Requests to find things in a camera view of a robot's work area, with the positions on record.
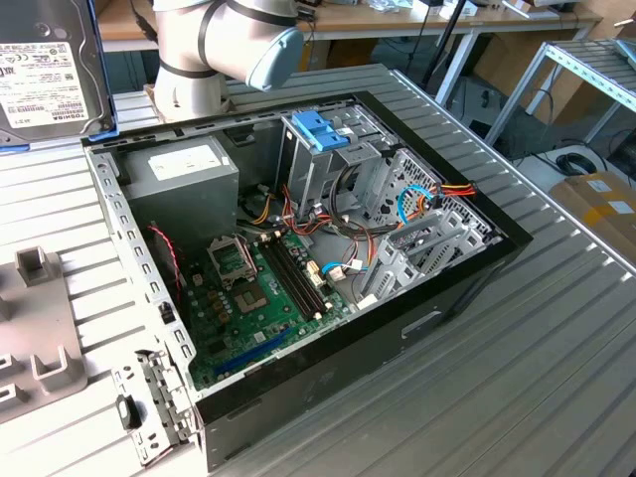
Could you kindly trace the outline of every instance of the hard drive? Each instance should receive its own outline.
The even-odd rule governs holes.
[[[0,16],[0,149],[114,135],[92,0],[8,0]]]

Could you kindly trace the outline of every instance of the motherboard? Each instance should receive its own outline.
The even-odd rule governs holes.
[[[311,281],[311,261],[290,232],[266,242],[219,238],[182,264],[181,309],[197,348],[190,372],[198,390],[352,313],[328,283]]]

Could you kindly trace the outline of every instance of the label sticker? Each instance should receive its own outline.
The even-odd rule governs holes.
[[[221,161],[208,145],[190,147],[181,151],[167,152],[152,156],[148,165],[158,181],[212,169],[221,165]]]
[[[618,214],[633,214],[634,211],[629,204],[623,201],[611,201],[609,203],[610,206],[618,213]]]
[[[599,181],[599,180],[587,181],[587,184],[589,184],[589,187],[594,189],[596,192],[611,192],[612,191],[609,188],[609,186],[605,184],[603,181]]]
[[[0,44],[0,104],[14,129],[88,119],[69,43]]]

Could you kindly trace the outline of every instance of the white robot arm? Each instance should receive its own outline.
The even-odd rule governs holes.
[[[268,91],[300,61],[293,0],[155,0],[161,67],[155,104],[169,120],[227,109],[225,75]]]

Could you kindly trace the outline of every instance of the red cable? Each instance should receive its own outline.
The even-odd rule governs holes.
[[[153,226],[148,226],[148,229],[150,229],[152,232],[157,234],[161,239],[163,239],[164,242],[166,242],[166,245],[168,245],[170,256],[172,256],[172,264],[175,267],[175,280],[177,282],[177,301],[181,302],[181,282],[179,281],[179,263],[177,262],[177,254],[175,253],[175,249],[172,246],[170,239],[159,229]]]

